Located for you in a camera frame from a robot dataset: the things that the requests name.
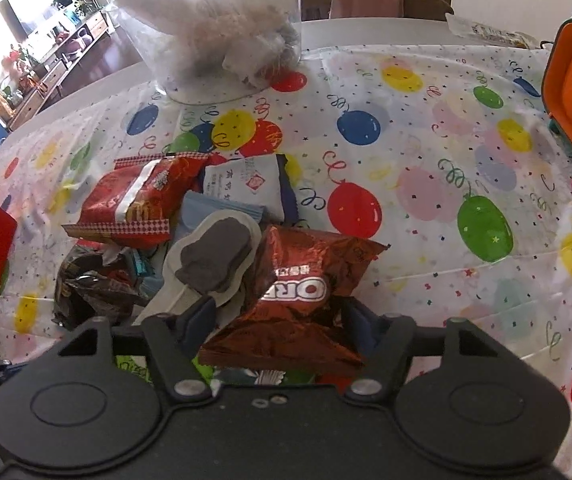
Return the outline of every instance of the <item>balloon print tablecloth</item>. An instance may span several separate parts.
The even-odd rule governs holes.
[[[54,277],[118,156],[285,153],[303,224],[389,245],[356,295],[378,314],[474,320],[572,407],[572,164],[538,89],[548,54],[364,46],[306,53],[299,72],[208,107],[124,90],[0,148],[0,205],[19,221],[0,293],[0,356],[60,336]],[[436,366],[415,359],[411,375]],[[557,464],[572,476],[572,424]]]

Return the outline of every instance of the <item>gray pad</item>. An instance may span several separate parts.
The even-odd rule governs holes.
[[[175,276],[200,294],[225,292],[252,248],[248,227],[235,218],[218,220],[181,250],[181,269]]]

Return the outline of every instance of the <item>chair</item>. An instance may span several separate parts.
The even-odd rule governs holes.
[[[304,21],[328,19],[332,1],[301,0],[302,19]],[[405,18],[445,22],[445,14],[454,14],[454,11],[444,0],[403,0]]]

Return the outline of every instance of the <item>oreo logo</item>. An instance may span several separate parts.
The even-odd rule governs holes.
[[[319,301],[325,298],[327,287],[321,278],[274,282],[261,298],[264,301]]]

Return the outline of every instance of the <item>checkered package edge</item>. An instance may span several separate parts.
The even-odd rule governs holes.
[[[199,152],[181,152],[176,153],[177,156],[189,156],[190,158],[196,158],[197,160],[207,160],[210,158],[208,153],[199,153]],[[135,156],[125,156],[123,158],[116,158],[115,159],[115,170],[119,170],[120,168],[127,168],[128,166],[137,166],[140,164],[147,164],[152,160],[157,160],[157,158],[164,158],[168,155],[164,153],[152,153],[150,155],[135,155]]]
[[[104,236],[119,235],[165,235],[170,234],[170,221],[140,220],[136,222],[114,222],[95,224],[66,224],[62,225],[68,236],[80,238],[86,234],[98,234]]]

